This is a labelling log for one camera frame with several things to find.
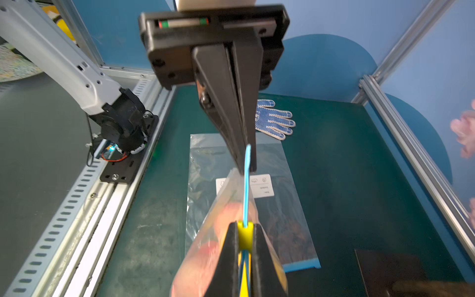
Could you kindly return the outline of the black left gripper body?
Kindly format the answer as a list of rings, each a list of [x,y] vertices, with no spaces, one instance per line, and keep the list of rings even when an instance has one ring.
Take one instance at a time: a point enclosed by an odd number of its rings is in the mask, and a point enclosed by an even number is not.
[[[141,41],[161,86],[193,83],[192,50],[206,45],[232,44],[256,36],[263,47],[260,89],[271,84],[271,72],[284,51],[289,15],[282,4],[205,11],[143,12]]]

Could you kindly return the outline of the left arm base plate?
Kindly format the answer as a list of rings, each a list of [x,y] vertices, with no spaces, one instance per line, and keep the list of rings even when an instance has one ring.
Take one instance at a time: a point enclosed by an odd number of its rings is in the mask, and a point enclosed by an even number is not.
[[[100,160],[106,162],[106,166],[100,175],[100,181],[104,183],[131,184],[136,177],[139,167],[145,157],[145,150],[152,144],[152,136],[159,123],[159,117],[146,112],[143,119],[147,132],[145,143],[138,149],[125,152],[119,149],[114,142],[108,142],[101,151]]]

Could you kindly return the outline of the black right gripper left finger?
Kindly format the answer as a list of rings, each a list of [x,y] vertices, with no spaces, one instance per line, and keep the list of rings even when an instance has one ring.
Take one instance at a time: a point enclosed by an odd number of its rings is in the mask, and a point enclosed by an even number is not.
[[[215,273],[205,297],[238,297],[240,295],[239,278],[239,231],[238,223],[229,225]]]

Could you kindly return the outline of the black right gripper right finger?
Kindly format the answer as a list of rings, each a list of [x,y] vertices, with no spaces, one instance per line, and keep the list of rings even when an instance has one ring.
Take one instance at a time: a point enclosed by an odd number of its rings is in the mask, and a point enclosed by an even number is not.
[[[278,278],[264,230],[259,224],[254,225],[251,254],[251,296],[288,296]]]

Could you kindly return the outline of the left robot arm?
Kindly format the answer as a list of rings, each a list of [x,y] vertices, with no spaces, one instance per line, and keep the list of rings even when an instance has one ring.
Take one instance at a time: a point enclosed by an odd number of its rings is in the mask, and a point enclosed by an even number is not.
[[[196,83],[200,106],[241,174],[257,168],[255,113],[272,81],[290,19],[283,5],[196,4],[139,17],[141,41],[161,86]],[[135,154],[150,138],[145,106],[107,76],[34,1],[1,2],[1,36],[55,80],[101,127]]]

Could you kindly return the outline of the clear zip-top bag blue zipper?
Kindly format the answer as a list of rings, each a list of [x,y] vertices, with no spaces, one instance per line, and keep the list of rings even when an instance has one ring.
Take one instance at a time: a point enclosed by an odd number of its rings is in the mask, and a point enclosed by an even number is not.
[[[288,282],[259,222],[250,190],[251,146],[244,172],[230,171],[170,289],[172,297],[286,297]]]

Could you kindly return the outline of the triangular finger of the black left gripper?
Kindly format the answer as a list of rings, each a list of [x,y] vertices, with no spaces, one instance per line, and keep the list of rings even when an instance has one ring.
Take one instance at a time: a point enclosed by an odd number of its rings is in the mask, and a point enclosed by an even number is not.
[[[244,173],[246,139],[235,78],[223,44],[195,47],[192,61],[200,106],[220,132],[238,171]]]

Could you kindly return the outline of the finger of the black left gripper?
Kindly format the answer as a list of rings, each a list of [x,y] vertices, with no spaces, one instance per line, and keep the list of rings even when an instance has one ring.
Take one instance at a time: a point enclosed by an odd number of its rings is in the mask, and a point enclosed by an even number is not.
[[[263,48],[261,38],[253,28],[245,28],[233,41],[231,54],[237,99],[240,107],[242,138],[251,146],[249,171],[257,170],[255,113],[261,83]]]

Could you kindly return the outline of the pink peach large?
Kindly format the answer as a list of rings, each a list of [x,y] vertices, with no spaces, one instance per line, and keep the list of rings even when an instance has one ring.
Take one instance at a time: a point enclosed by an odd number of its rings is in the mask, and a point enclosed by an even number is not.
[[[239,297],[249,297],[251,284],[251,251],[256,212],[242,202],[229,202],[214,207],[205,220],[176,273],[170,289],[172,297],[204,297],[215,273],[216,265],[231,223],[239,231]]]

